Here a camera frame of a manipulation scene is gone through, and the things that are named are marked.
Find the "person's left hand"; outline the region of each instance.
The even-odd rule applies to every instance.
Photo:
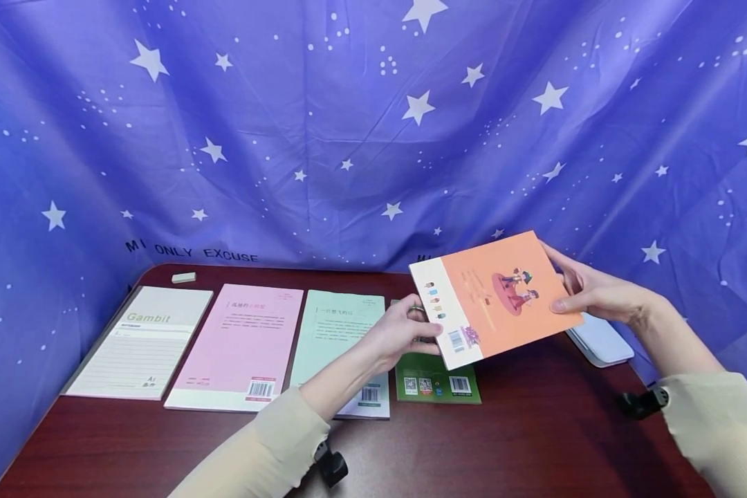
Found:
[[[412,309],[414,306],[422,308],[421,299],[415,294],[391,305],[387,313],[357,343],[356,347],[372,356],[377,373],[395,367],[404,353],[440,355],[437,344],[426,344],[415,339],[440,335],[442,325],[426,323],[425,314]]]

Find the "blue starry backdrop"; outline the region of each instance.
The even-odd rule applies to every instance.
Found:
[[[747,0],[0,0],[0,475],[154,264],[525,230],[747,377]]]

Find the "book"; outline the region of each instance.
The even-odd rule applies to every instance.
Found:
[[[380,295],[309,290],[299,340],[290,371],[290,385],[301,386],[349,350],[385,314]],[[337,418],[390,418],[387,372],[372,378],[343,407]]]
[[[164,408],[254,413],[282,394],[303,296],[223,285]]]
[[[449,372],[440,356],[406,353],[396,363],[396,399],[480,405],[472,365]]]
[[[212,296],[211,290],[137,288],[61,394],[160,400]]]
[[[409,266],[449,371],[583,324],[534,232]]]

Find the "person's right hand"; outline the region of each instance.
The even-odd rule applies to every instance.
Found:
[[[541,243],[548,258],[561,269],[564,287],[571,294],[551,304],[554,313],[586,311],[604,320],[631,324],[661,299],[652,290],[599,272]]]

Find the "pink book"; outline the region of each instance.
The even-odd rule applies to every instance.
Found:
[[[282,394],[303,294],[225,284],[164,407],[259,412]]]

